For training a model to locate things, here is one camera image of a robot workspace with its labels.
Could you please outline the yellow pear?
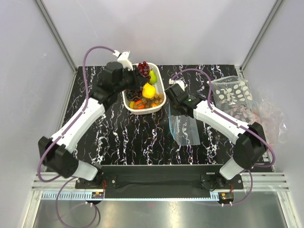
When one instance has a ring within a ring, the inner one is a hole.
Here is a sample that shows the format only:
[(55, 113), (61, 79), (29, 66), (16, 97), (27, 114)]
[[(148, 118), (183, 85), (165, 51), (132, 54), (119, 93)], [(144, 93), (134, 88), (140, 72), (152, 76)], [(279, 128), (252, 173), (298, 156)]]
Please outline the yellow pear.
[(142, 88), (142, 96), (147, 99), (153, 99), (156, 94), (156, 88), (146, 83)]

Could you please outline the clear zip top bag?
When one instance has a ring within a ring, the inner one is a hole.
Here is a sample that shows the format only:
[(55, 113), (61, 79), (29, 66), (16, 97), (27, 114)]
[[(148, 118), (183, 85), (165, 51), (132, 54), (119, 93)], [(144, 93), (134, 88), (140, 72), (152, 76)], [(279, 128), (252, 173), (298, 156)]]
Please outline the clear zip top bag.
[(196, 120), (179, 114), (172, 106), (169, 107), (169, 129), (178, 145), (200, 145)]

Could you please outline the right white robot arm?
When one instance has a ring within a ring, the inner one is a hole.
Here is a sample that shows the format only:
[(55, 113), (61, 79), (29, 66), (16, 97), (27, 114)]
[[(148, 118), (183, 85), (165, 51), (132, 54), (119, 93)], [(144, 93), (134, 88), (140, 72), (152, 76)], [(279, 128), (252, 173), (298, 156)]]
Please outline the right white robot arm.
[(177, 114), (204, 122), (221, 132), (234, 144), (233, 156), (219, 169), (216, 184), (227, 188), (233, 178), (243, 170), (250, 170), (267, 151), (266, 138), (261, 124), (248, 124), (237, 120), (212, 106), (198, 93), (189, 95), (179, 84), (165, 90)]

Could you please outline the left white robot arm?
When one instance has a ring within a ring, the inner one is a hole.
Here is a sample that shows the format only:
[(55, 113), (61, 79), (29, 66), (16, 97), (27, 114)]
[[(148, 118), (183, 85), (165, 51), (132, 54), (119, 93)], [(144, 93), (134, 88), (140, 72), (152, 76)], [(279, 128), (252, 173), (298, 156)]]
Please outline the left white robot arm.
[(119, 93), (126, 89), (137, 90), (147, 82), (137, 66), (127, 69), (119, 62), (108, 63), (80, 109), (50, 138), (40, 138), (39, 165), (46, 166), (60, 177), (85, 179), (90, 187), (98, 188), (103, 181), (99, 169), (76, 159), (73, 151), (90, 126), (117, 101)]

